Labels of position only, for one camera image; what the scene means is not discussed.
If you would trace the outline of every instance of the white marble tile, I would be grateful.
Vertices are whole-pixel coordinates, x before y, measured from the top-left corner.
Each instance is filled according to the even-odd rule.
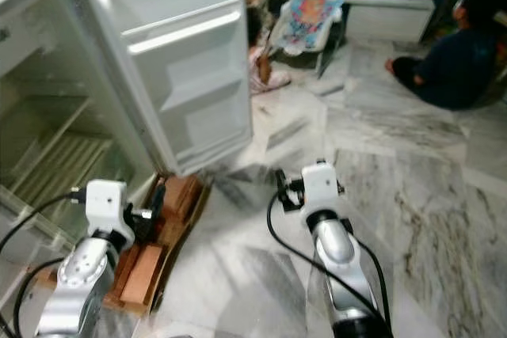
[[[507,104],[498,102],[485,108],[459,112],[456,114],[460,123],[465,123],[473,131],[497,139],[507,139]]]
[[[334,166],[343,195],[360,213],[375,235],[388,247],[394,247],[395,159],[376,154],[337,150]]]
[[[164,320],[158,325],[152,317],[144,318],[132,338],[243,338],[229,332],[207,329],[182,321]]]
[[[279,97],[279,107],[271,111],[271,123],[265,123],[269,131],[265,164],[296,175],[316,158],[332,154],[325,133],[327,107],[300,89],[280,92]]]
[[[341,142],[348,146],[382,146],[453,161],[463,158],[463,150],[457,150],[456,155],[456,147],[465,148],[461,130],[432,115],[408,117],[354,108],[329,108],[327,134],[338,147]]]
[[[400,155],[395,278],[449,336],[485,336],[466,195],[457,165]]]
[[[300,120],[313,128],[326,122],[326,106],[311,93],[296,87],[261,94],[252,100],[252,107],[255,133],[267,135],[268,139]]]
[[[482,318],[482,326],[484,336],[493,338],[507,338],[507,329],[505,329],[505,315],[501,316],[501,320],[494,317],[493,310],[485,305],[484,316]]]
[[[349,75],[351,77],[391,77],[384,68],[387,59],[393,57],[392,43],[385,41],[356,40],[352,43],[353,53]]]
[[[451,112],[427,104],[413,95],[393,78],[362,77],[345,100],[349,108],[389,112],[397,116],[439,116],[442,121],[454,121]]]
[[[332,96],[335,100],[342,99],[341,95],[349,79],[352,53],[351,44],[340,47],[324,74],[320,78],[315,75],[306,78],[303,88],[318,97]]]
[[[467,184],[484,189],[497,196],[503,197],[507,194],[506,180],[500,180],[482,171],[464,167],[463,179]]]
[[[471,129],[475,125],[476,114],[476,110],[453,112],[456,123],[467,138],[470,137]]]
[[[305,337],[305,292],[288,255],[226,243],[185,247],[157,319],[244,337]]]
[[[392,328],[396,338],[445,338],[401,283],[395,284]]]
[[[268,202],[276,187],[248,184],[227,178],[215,179],[206,210],[194,227],[185,247],[198,247],[203,241],[247,245],[275,252],[285,250],[271,237],[266,226]],[[313,243],[298,213],[283,213],[276,202],[272,212],[278,234],[297,249],[313,254]]]
[[[507,332],[507,198],[467,187],[474,268],[485,309]]]
[[[465,166],[507,181],[507,139],[472,130]]]

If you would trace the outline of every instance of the marble floor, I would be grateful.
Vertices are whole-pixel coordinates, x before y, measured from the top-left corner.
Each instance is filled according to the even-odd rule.
[[[297,175],[316,158],[336,167],[339,210],[382,264],[395,337],[507,337],[507,104],[422,103],[383,70],[404,50],[351,41],[321,80],[292,70],[290,86],[252,99],[253,141],[213,168],[201,220],[135,337],[331,337],[322,277],[265,225],[270,169]],[[276,207],[273,224],[313,254],[298,215]]]

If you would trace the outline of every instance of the dark clothing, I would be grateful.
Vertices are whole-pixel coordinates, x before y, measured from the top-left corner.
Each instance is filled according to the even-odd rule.
[[[496,40],[464,29],[439,41],[424,60],[393,62],[399,81],[423,101],[448,109],[470,108],[485,92],[494,72]],[[414,76],[424,84],[416,86]]]

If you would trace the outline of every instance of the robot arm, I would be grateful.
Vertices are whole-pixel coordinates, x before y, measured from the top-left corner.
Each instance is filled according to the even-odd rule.
[[[336,180],[334,167],[318,161],[302,170],[302,179],[285,181],[277,176],[279,198],[286,211],[300,210],[301,222],[314,239],[318,261],[333,275],[362,295],[375,309],[372,289],[360,266],[360,246],[352,229],[340,220],[338,196],[344,191]],[[281,188],[298,193],[300,205],[294,205]],[[341,338],[383,338],[390,336],[363,302],[340,283],[326,276],[328,310],[334,335]]]
[[[92,180],[86,186],[89,236],[62,262],[57,284],[40,318],[37,337],[89,337],[114,280],[120,253],[134,231],[124,220],[125,183]]]

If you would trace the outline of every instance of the baby bouncer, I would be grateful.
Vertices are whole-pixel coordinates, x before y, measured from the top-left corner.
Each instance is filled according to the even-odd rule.
[[[323,63],[324,48],[330,37],[331,26],[341,22],[343,0],[290,0],[285,2],[271,36],[269,45],[274,51],[282,49],[290,57],[303,53],[317,53],[315,72],[320,78],[339,48],[344,35],[341,23],[340,37],[334,42],[333,53]]]

